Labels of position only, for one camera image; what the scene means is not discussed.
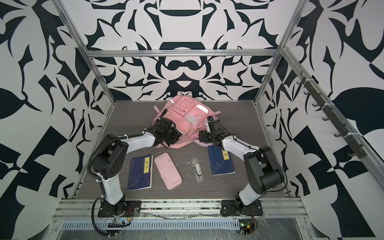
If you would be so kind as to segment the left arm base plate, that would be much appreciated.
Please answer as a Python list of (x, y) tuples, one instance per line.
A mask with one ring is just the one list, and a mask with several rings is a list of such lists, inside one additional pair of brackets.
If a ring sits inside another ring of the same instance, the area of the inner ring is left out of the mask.
[(112, 205), (107, 201), (102, 201), (98, 217), (134, 217), (140, 213), (141, 205), (141, 201), (120, 201), (116, 205)]

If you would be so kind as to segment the blue book yellow label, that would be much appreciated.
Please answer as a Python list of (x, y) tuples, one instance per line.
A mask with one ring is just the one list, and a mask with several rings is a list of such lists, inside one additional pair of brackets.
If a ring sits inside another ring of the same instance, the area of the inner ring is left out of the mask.
[(236, 172), (229, 152), (216, 146), (208, 146), (208, 153), (213, 176), (233, 174)]

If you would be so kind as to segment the pink student backpack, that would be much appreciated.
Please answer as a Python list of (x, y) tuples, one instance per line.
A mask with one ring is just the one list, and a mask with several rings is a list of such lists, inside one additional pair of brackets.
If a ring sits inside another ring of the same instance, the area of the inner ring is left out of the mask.
[(221, 111), (214, 112), (208, 106), (190, 96), (175, 96), (171, 98), (160, 110), (154, 105), (157, 112), (154, 120), (157, 120), (164, 110), (167, 110), (164, 117), (176, 124), (176, 129), (181, 133), (179, 140), (170, 145), (172, 149), (182, 148), (192, 142), (202, 147), (211, 146), (211, 143), (199, 141), (199, 132), (207, 130), (207, 118), (212, 116), (215, 120)]

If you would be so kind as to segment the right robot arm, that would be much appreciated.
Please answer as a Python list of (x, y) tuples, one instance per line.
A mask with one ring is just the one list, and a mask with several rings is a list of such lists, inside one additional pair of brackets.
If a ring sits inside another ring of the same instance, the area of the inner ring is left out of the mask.
[(229, 133), (220, 120), (207, 118), (207, 129), (199, 132), (199, 141), (213, 144), (244, 161), (248, 184), (237, 193), (237, 208), (247, 207), (279, 185), (287, 187), (287, 176), (268, 146), (257, 147), (241, 141)]

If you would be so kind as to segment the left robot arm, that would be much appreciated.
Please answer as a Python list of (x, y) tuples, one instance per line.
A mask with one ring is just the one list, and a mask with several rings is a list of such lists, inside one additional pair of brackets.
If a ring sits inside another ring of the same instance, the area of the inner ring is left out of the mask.
[(157, 120), (153, 126), (136, 135), (118, 137), (109, 134), (91, 155), (87, 173), (101, 184), (104, 201), (113, 207), (119, 206), (125, 201), (119, 173), (126, 154), (158, 145), (168, 148), (181, 136), (176, 124), (167, 118)]

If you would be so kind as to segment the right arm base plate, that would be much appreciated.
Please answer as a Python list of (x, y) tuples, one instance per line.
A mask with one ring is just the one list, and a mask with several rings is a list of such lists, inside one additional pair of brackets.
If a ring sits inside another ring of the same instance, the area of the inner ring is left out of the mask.
[(245, 206), (240, 199), (222, 200), (220, 214), (223, 217), (228, 216), (262, 216), (263, 208), (259, 200)]

